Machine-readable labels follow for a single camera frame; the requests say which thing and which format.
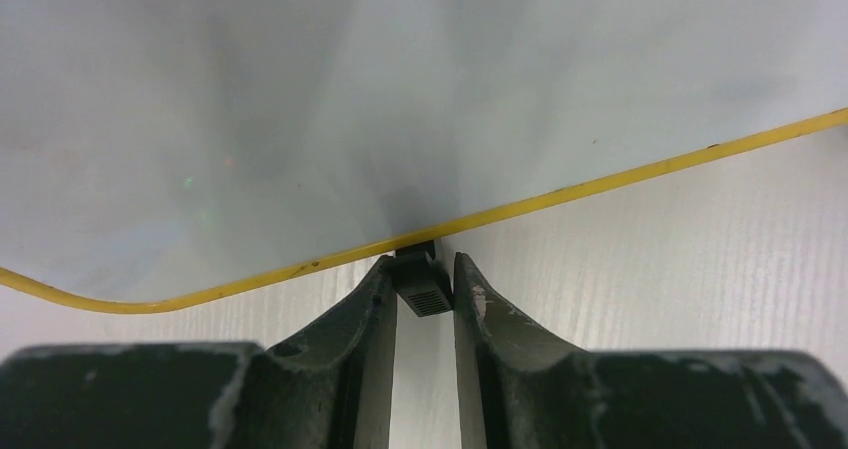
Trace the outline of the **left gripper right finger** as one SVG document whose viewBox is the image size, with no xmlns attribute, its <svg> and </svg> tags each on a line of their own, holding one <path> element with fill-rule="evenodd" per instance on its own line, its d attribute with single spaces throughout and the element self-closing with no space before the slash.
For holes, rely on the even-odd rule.
<svg viewBox="0 0 848 449">
<path fill-rule="evenodd" d="M 847 395 L 796 351 L 590 352 L 454 260 L 465 448 L 843 448 Z"/>
</svg>

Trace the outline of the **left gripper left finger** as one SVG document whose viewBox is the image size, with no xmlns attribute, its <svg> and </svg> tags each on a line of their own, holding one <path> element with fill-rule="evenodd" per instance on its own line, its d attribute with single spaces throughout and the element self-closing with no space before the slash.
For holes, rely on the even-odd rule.
<svg viewBox="0 0 848 449">
<path fill-rule="evenodd" d="M 33 346 L 1 365 L 5 448 L 385 448 L 397 297 L 377 260 L 270 348 Z"/>
</svg>

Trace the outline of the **yellow framed whiteboard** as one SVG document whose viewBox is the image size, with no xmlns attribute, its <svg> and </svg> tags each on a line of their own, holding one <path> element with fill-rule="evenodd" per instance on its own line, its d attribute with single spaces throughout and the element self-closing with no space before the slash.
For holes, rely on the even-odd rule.
<svg viewBox="0 0 848 449">
<path fill-rule="evenodd" d="M 847 0 L 1 0 L 1 282 L 182 309 L 847 122 Z"/>
</svg>

